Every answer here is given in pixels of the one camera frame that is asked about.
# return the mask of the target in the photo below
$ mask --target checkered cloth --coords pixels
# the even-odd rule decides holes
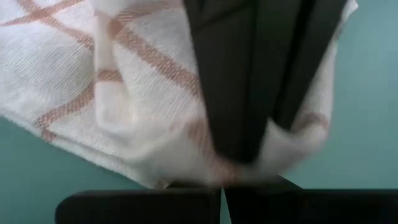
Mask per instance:
[[[354,0],[345,9],[347,17]],[[320,148],[336,42],[287,133],[250,166],[217,156],[185,12],[174,0],[1,0],[0,110],[47,142],[148,187],[264,180]]]

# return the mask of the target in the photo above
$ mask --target fabric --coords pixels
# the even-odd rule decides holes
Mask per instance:
[[[349,1],[343,20],[357,7]],[[51,144],[147,187],[264,180],[318,150],[334,40],[287,133],[272,121],[250,166],[218,157],[189,27],[174,0],[2,0],[0,109]]]

